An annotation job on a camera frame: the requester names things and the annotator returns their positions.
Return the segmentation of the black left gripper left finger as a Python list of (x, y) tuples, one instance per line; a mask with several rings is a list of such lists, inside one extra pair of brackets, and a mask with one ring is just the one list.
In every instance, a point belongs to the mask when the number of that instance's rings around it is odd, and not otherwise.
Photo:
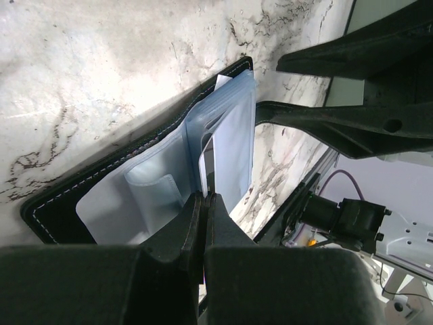
[(138, 245), (1, 250), (2, 324), (196, 324), (203, 198)]

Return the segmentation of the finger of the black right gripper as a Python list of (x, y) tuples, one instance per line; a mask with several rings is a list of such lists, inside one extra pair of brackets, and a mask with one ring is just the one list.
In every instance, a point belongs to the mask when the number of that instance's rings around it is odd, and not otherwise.
[(388, 16), (339, 39), (280, 57), (276, 70), (366, 79), (432, 42), (432, 16)]
[(311, 108), (263, 101), (256, 123), (304, 131), (351, 159), (432, 151), (432, 102)]

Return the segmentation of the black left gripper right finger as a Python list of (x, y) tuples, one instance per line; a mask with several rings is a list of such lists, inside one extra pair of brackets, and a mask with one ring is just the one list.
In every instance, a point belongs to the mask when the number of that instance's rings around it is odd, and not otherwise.
[(214, 194), (204, 271), (209, 324), (383, 324), (361, 260), (338, 248), (256, 244)]

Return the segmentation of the black leather card holder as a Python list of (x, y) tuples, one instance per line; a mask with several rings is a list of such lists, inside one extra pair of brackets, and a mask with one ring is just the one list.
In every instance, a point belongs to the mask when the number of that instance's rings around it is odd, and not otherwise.
[(245, 56), (179, 100), (160, 126), (27, 200), (22, 219), (47, 244), (138, 244), (202, 192), (202, 138), (215, 193), (232, 211), (252, 182), (256, 82)]

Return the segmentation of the grey credit card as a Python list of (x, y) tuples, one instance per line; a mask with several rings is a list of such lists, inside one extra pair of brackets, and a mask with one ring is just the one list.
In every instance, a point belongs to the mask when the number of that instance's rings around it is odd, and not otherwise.
[(206, 197), (215, 191), (214, 184), (214, 145), (213, 138), (207, 133), (202, 138), (202, 152), (199, 157), (199, 172), (202, 193)]

